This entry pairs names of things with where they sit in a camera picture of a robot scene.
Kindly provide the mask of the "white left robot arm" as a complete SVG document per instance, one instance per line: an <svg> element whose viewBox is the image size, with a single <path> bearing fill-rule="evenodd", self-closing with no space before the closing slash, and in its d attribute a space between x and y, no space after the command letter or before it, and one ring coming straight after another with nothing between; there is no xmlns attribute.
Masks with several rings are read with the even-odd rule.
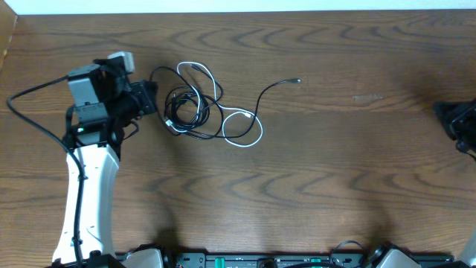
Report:
<svg viewBox="0 0 476 268"><path fill-rule="evenodd" d="M125 128L157 111L157 85L130 83L134 66L119 57L94 60L67 75L74 99L65 114L68 194L54 267L87 264L92 254L114 255L112 203Z"/></svg>

